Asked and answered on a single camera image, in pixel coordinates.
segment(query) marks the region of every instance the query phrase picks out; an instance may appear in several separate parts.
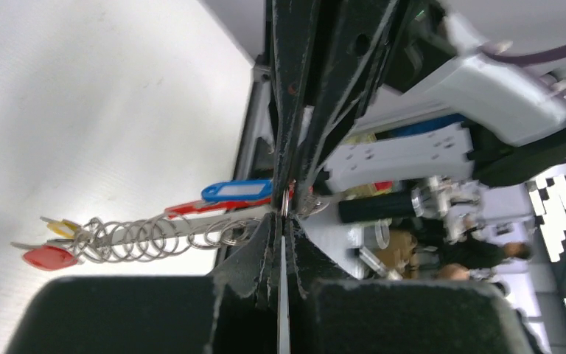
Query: yellow plastic object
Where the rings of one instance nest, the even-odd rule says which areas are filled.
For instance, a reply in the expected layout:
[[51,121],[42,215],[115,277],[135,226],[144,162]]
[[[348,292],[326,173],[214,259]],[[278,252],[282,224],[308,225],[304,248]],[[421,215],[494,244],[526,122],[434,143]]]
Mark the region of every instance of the yellow plastic object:
[[74,238],[75,232],[81,228],[81,226],[68,220],[51,221],[46,224],[46,227],[61,237],[71,239]]

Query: purple cable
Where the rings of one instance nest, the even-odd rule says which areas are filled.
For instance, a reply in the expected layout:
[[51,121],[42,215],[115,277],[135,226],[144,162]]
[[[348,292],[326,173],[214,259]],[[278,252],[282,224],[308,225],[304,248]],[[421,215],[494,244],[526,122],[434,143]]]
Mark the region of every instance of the purple cable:
[[489,46],[481,46],[480,51],[490,59],[500,63],[513,64],[517,66],[530,66],[537,64],[550,63],[551,61],[566,58],[566,44],[558,48],[545,50],[543,52],[532,53],[527,55],[502,55],[496,54],[493,48]]

